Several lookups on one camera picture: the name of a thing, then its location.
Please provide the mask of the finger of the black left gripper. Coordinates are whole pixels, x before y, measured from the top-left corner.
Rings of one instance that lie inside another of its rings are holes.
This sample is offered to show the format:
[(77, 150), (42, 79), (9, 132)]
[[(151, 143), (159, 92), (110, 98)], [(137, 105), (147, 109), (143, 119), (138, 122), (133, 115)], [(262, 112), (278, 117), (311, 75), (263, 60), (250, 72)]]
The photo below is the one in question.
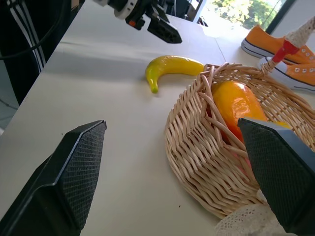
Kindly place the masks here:
[(180, 44), (182, 38), (178, 30), (164, 19), (151, 19), (148, 26), (148, 32), (169, 44)]
[(165, 22), (170, 23), (169, 19), (167, 18), (164, 8), (160, 6), (158, 3), (152, 3), (152, 14), (151, 19), (157, 22)]

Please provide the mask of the orange canvas sneaker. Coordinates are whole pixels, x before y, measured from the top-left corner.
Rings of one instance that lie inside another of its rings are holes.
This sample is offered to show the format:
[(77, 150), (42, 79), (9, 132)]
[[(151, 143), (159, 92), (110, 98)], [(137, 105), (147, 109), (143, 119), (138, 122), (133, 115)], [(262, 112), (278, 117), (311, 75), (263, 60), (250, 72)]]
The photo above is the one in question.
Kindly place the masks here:
[(287, 64), (281, 61), (268, 75), (290, 89), (315, 94), (315, 63)]
[[(241, 48), (257, 58), (273, 57), (283, 45), (283, 42), (284, 37), (272, 37), (259, 25), (256, 25), (243, 39)], [(286, 55), (283, 61), (289, 65), (315, 63), (315, 54), (307, 46), (303, 46), (296, 54)]]

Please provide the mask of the dark background furniture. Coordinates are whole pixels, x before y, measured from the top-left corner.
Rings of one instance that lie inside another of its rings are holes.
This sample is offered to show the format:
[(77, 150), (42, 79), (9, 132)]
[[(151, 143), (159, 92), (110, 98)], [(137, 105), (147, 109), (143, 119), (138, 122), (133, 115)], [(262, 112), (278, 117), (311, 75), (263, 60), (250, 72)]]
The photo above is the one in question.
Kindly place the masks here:
[(158, 0), (168, 15), (208, 26), (201, 16), (207, 0)]

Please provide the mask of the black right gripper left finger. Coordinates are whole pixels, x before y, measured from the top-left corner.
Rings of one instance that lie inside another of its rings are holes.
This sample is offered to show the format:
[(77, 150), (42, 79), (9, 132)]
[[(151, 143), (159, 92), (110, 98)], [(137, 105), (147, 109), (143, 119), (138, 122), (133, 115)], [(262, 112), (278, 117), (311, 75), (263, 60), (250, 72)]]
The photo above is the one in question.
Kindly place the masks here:
[(106, 121), (67, 132), (0, 221), (0, 236), (80, 236), (98, 183)]

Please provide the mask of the person in black striped trousers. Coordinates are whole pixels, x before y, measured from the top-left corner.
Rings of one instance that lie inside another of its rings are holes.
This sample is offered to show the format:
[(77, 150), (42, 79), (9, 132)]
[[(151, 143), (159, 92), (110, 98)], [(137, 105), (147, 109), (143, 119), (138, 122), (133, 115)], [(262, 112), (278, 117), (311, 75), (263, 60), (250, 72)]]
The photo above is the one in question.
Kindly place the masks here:
[(0, 61), (19, 104), (86, 0), (0, 0)]

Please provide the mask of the small yellow fruit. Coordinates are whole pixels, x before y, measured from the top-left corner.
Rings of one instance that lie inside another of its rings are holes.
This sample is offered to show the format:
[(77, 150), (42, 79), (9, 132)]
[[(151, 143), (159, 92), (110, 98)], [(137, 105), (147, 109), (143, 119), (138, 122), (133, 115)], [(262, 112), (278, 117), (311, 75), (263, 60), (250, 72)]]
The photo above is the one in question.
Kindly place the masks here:
[(280, 128), (289, 129), (289, 130), (292, 129), (292, 127), (284, 121), (268, 122), (268, 125), (273, 129), (280, 129)]

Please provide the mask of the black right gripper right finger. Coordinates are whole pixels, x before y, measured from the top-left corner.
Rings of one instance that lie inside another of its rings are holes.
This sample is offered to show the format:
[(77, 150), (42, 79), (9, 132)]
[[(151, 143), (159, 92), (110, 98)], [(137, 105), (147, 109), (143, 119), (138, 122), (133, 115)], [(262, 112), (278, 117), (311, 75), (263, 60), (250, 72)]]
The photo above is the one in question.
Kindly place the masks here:
[(252, 171), (287, 233), (315, 233), (315, 152), (292, 130), (238, 120)]

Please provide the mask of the orange mango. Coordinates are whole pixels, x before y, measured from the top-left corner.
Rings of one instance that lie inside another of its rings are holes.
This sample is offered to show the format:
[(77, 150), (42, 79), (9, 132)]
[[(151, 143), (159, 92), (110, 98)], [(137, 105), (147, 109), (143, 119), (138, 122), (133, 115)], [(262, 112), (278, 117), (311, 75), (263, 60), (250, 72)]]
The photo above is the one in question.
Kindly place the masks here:
[(229, 130), (243, 142), (238, 127), (239, 118), (253, 118), (267, 121), (263, 109), (249, 87), (236, 81), (224, 81), (212, 84), (214, 103)]

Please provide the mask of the dark window frame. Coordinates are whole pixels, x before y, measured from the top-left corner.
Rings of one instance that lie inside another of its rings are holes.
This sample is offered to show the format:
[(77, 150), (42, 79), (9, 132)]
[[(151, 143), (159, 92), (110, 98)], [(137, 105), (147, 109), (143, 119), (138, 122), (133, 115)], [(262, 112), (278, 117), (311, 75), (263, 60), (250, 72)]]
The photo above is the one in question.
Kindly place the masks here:
[(267, 27), (265, 32), (267, 34), (272, 34), (279, 23), (282, 21), (286, 13), (290, 10), (292, 5), (296, 2), (296, 0), (281, 0), (283, 1), (282, 7), (279, 9), (278, 13), (275, 15), (274, 19), (271, 21), (270, 25)]

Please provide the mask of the yellow banana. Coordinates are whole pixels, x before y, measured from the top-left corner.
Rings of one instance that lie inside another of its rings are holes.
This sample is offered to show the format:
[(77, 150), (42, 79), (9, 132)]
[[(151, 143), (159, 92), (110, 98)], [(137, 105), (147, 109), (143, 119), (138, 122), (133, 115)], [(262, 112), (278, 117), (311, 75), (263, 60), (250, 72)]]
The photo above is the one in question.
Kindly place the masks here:
[(203, 71), (204, 64), (180, 56), (161, 56), (153, 59), (145, 69), (145, 77), (152, 93), (158, 93), (158, 80), (166, 74), (196, 76)]

